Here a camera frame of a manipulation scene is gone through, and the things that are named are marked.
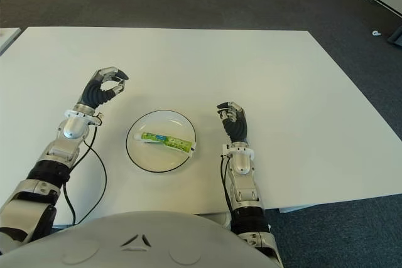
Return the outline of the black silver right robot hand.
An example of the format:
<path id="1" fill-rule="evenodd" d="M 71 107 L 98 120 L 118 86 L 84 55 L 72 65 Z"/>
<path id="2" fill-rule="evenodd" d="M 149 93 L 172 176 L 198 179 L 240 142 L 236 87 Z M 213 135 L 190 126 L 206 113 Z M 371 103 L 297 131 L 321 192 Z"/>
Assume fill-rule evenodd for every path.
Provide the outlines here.
<path id="1" fill-rule="evenodd" d="M 244 109 L 235 102 L 217 105 L 217 113 L 231 143 L 247 143 L 247 121 Z"/>

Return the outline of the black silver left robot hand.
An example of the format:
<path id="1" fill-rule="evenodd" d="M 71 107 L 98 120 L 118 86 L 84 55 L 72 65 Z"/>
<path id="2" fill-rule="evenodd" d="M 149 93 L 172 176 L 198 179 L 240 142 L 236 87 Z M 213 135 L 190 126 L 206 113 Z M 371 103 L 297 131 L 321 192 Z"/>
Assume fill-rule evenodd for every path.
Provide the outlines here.
<path id="1" fill-rule="evenodd" d="M 74 109 L 86 114 L 93 114 L 98 106 L 105 104 L 124 91 L 125 81 L 129 77 L 116 67 L 102 68 L 96 71 L 87 82 Z M 116 82 L 116 86 L 107 90 L 102 89 L 106 82 Z"/>

